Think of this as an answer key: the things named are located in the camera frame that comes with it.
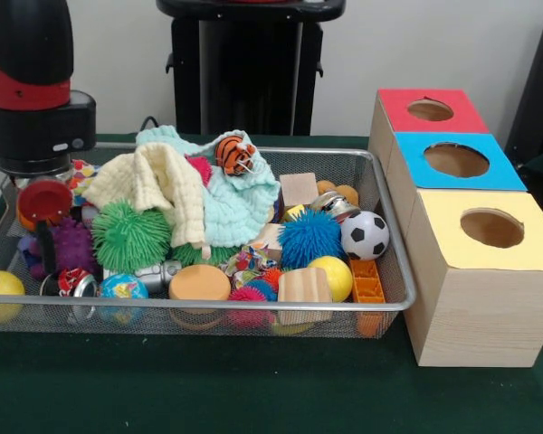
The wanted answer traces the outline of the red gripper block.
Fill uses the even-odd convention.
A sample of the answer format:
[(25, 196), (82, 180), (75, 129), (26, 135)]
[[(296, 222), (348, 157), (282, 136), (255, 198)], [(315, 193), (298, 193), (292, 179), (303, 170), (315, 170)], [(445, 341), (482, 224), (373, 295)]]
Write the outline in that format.
[(72, 207), (72, 202), (73, 196), (70, 188), (65, 182), (54, 177), (33, 179), (18, 195), (19, 213), (27, 221), (37, 222), (36, 238), (39, 242), (46, 275), (57, 270), (55, 243), (46, 222), (57, 222), (67, 215)]

